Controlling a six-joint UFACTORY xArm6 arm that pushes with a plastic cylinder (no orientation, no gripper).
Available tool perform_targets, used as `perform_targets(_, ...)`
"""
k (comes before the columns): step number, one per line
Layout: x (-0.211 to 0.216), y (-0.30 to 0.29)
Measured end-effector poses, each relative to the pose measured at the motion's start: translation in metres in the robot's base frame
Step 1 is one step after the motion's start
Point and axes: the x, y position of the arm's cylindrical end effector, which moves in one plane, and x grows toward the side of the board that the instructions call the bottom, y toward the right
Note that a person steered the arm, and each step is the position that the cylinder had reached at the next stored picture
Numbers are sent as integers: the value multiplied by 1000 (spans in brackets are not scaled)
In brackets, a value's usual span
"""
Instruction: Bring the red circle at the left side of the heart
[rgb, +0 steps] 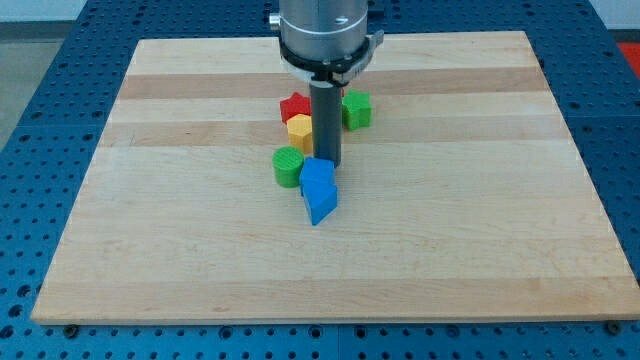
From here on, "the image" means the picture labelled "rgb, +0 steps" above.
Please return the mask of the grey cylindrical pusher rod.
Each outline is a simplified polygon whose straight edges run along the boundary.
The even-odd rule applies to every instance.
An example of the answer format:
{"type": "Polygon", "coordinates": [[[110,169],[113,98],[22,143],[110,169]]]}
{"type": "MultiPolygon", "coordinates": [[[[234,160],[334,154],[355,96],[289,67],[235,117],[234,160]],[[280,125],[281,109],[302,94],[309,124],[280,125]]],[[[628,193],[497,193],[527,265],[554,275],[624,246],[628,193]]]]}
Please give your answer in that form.
{"type": "Polygon", "coordinates": [[[313,155],[341,163],[342,97],[337,87],[310,86],[313,155]]]}

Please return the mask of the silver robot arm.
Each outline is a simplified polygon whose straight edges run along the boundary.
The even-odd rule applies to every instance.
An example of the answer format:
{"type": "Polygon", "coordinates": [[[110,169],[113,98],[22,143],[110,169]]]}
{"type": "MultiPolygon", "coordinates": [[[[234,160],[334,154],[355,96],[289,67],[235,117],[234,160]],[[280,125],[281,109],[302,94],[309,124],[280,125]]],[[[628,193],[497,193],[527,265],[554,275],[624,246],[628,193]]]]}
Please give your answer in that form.
{"type": "Polygon", "coordinates": [[[367,0],[280,0],[268,24],[288,71],[309,85],[313,155],[339,166],[342,89],[366,69],[384,32],[367,33],[367,0]]]}

